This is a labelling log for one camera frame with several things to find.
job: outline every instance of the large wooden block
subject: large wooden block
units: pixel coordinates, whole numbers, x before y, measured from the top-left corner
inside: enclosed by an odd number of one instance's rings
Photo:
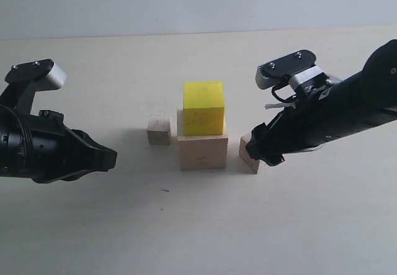
[[[240,148],[239,148],[239,155],[240,157],[247,163],[247,165],[252,169],[252,171],[257,174],[259,168],[263,165],[260,160],[254,160],[249,157],[248,152],[246,150],[246,145],[251,139],[251,133],[247,133],[240,139]]]
[[[171,117],[169,115],[150,115],[148,141],[150,145],[171,144]]]
[[[186,136],[184,112],[177,111],[177,141],[181,170],[226,167],[228,134],[226,124],[222,135]]]
[[[222,135],[225,98],[220,81],[184,83],[185,135]]]

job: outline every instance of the robotic hand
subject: robotic hand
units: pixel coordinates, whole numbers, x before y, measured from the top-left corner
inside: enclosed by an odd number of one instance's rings
[[[266,125],[252,130],[249,156],[269,166],[284,162],[283,154],[313,151],[325,143],[397,119],[397,40],[378,48],[362,71],[341,81],[315,64],[308,50],[279,58],[257,69],[260,89],[272,88],[283,107]],[[287,99],[276,91],[294,90]]]
[[[36,183],[74,181],[114,168],[117,153],[63,124],[63,114],[30,115],[36,92],[62,87],[66,74],[50,59],[13,66],[0,95],[0,176]]]

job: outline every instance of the wooden block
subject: wooden block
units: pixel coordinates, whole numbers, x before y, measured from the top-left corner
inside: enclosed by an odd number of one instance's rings
[[[226,167],[229,142],[226,124],[224,124],[222,135],[186,136],[184,133],[184,112],[178,110],[177,141],[181,170]]]
[[[239,148],[239,155],[240,157],[247,163],[247,165],[252,169],[252,171],[257,174],[259,167],[261,166],[261,161],[260,160],[254,160],[251,157],[249,157],[248,152],[246,150],[246,145],[251,139],[251,133],[245,134],[243,137],[240,139],[240,148]]]
[[[169,115],[150,115],[148,140],[150,145],[171,144],[171,117]]]
[[[184,83],[185,135],[222,135],[225,98],[221,81]]]

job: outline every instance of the table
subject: table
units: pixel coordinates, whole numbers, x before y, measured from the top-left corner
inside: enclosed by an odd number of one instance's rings
[[[33,113],[62,112],[68,127],[118,151],[111,172],[76,182],[0,179],[1,273],[395,274],[397,123],[286,156],[258,175],[238,158],[238,144],[277,113],[264,109],[273,98],[256,87],[258,65],[307,48],[345,78],[396,32],[0,42],[0,75],[41,58],[69,75],[59,91],[37,93]],[[176,144],[149,146],[146,123],[150,114],[175,122],[182,83],[201,80],[224,84],[228,167],[182,173]]]

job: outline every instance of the white wall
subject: white wall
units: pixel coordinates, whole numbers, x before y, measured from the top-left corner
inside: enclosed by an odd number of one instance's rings
[[[396,24],[397,0],[0,0],[0,39]]]

